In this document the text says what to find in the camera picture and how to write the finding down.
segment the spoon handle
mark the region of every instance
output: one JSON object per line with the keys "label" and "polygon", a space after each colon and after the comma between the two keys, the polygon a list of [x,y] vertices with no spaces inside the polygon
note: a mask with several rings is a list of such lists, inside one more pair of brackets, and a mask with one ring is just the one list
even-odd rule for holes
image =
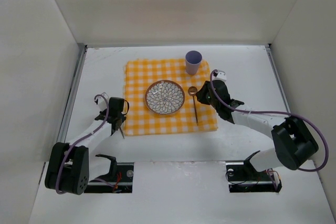
{"label": "spoon handle", "polygon": [[196,111],[196,104],[195,104],[195,97],[193,96],[194,101],[194,110],[195,110],[195,116],[196,116],[196,124],[198,125],[198,119],[197,119],[197,111]]}

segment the patterned plate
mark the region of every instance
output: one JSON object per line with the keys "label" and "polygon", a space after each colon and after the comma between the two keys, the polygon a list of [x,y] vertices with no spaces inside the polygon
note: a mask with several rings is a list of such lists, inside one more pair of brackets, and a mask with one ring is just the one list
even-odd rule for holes
{"label": "patterned plate", "polygon": [[147,108],[160,115],[178,111],[184,103],[184,91],[180,85],[170,80],[161,80],[148,87],[145,93]]}

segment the spoon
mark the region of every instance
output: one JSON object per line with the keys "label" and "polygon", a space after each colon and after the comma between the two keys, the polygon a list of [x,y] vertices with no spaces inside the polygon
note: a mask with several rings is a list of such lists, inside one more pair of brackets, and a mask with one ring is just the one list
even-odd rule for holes
{"label": "spoon", "polygon": [[196,124],[198,125],[198,119],[197,119],[197,111],[196,111],[196,104],[195,104],[195,95],[197,93],[197,87],[191,86],[188,88],[188,94],[193,97],[194,100],[194,110],[195,110],[195,116],[196,116]]}

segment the gingham tablecloth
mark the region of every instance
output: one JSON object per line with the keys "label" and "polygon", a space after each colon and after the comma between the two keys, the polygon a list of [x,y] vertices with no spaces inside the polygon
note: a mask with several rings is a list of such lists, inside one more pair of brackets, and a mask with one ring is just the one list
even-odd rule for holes
{"label": "gingham tablecloth", "polygon": [[[196,131],[214,131],[217,127],[216,112],[210,105],[196,101],[198,125],[196,124],[193,98],[188,88],[200,89],[209,80],[208,63],[203,60],[197,74],[185,72],[184,59],[129,61],[125,67],[124,97],[130,103],[130,110],[124,124],[125,135],[173,134]],[[185,102],[182,108],[172,115],[158,115],[145,105],[147,88],[159,80],[172,80],[184,90]]]}

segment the red wire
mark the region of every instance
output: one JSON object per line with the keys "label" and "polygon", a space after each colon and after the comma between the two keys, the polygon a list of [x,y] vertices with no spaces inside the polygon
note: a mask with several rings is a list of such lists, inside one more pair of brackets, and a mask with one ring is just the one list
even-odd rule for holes
{"label": "red wire", "polygon": [[121,180],[121,172],[119,172],[117,174],[117,182],[115,183],[112,192],[114,192],[114,190],[116,189],[116,187],[117,187],[118,183],[120,182],[120,180]]}

